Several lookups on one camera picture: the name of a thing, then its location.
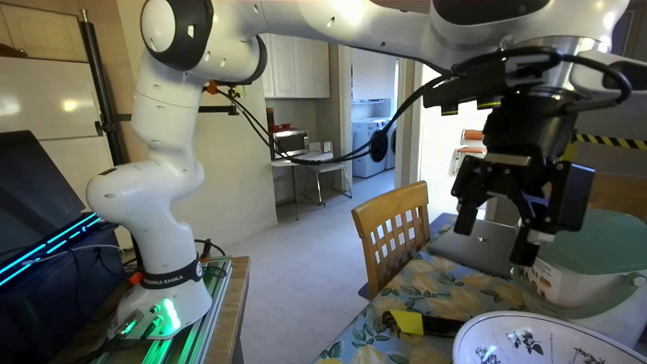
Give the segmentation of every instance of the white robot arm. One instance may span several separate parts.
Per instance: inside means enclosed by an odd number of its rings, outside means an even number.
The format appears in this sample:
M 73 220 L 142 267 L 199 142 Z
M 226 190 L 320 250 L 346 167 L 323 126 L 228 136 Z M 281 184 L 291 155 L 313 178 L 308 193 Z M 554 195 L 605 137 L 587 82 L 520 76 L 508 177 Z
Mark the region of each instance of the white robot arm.
M 428 15 L 418 15 L 370 0 L 147 0 L 142 11 L 147 55 L 137 79 L 134 127 L 149 147 L 149 158 L 118 167 L 88 188 L 100 216 L 131 230 L 144 263 L 144 284 L 121 300 L 116 328 L 137 322 L 134 339 L 169 339 L 211 307 L 193 230 L 172 216 L 169 206 L 202 182 L 193 137 L 205 83 L 254 82 L 267 58 L 258 35 L 296 35 L 421 61 L 446 77 L 425 90 L 425 106 L 499 99 L 502 107 L 486 127 L 492 158 L 463 164 L 455 184 L 463 206 L 457 230 L 469 233 L 476 208 L 489 193 L 503 193 L 526 216 L 511 261 L 527 266 L 541 237 L 579 228 L 582 215 L 576 211 L 579 219 L 564 222 L 563 208 L 557 213 L 546 203 L 563 197 L 544 199 L 541 187 L 563 182 L 563 190 L 573 193 L 573 182 L 590 182 L 587 173 L 570 167 L 566 175 L 557 173 L 564 167 L 554 161 L 575 127 L 573 114 L 564 110 L 603 90 L 590 83 L 582 85 L 587 93 L 579 93 L 580 85 L 570 79 L 580 67 L 558 58 L 605 55 L 627 5 L 431 0 Z M 535 54 L 518 55 L 516 49 L 524 46 Z

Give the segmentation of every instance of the patterned tablecloth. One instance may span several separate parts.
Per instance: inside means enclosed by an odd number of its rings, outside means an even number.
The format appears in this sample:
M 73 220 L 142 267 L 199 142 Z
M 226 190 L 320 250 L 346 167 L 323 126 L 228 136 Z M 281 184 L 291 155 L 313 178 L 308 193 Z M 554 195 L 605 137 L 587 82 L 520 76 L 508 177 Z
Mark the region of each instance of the patterned tablecloth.
M 463 320 L 495 309 L 522 309 L 511 281 L 498 279 L 422 251 L 372 300 L 326 348 L 316 364 L 442 364 L 452 363 L 452 339 L 395 336 L 383 327 L 389 309 Z

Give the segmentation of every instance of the teal object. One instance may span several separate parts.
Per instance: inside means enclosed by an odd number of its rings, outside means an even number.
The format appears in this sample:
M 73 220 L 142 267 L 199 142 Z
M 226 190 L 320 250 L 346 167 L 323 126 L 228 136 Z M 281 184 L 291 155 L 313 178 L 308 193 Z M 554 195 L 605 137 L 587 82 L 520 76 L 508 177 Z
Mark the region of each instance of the teal object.
M 647 225 L 614 211 L 589 211 L 579 233 L 558 233 L 539 259 L 585 275 L 647 270 Z

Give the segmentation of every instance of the plate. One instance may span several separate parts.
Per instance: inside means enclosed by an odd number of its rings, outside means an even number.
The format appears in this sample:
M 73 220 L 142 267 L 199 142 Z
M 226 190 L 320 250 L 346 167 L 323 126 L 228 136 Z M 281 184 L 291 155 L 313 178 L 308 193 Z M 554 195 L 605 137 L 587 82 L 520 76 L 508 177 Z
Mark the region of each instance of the plate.
M 454 344 L 455 364 L 645 364 L 647 358 L 580 327 L 526 312 L 469 320 Z

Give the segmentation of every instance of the chair backrest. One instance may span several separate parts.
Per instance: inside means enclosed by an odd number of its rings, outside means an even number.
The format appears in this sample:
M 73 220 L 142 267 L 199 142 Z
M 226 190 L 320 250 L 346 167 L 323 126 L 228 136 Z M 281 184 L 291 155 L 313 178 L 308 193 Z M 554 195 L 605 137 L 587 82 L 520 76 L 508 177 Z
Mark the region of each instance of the chair backrest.
M 428 243 L 427 182 L 380 195 L 352 211 L 374 297 Z

